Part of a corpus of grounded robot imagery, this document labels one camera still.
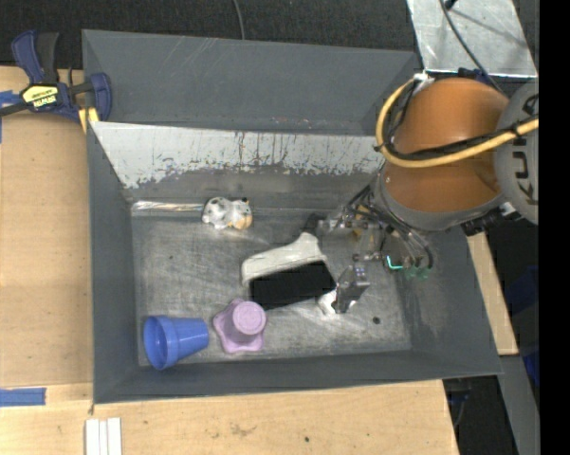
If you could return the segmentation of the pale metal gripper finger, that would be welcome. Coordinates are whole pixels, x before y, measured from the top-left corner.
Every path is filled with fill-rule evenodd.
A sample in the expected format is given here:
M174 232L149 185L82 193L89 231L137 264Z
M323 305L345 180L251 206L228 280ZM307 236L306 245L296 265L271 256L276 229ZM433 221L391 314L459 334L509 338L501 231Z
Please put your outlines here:
M353 266L347 290L347 307L353 307L371 285L363 266Z
M348 266L339 276L336 288L335 311L346 313L355 303L354 299L355 271L352 265Z

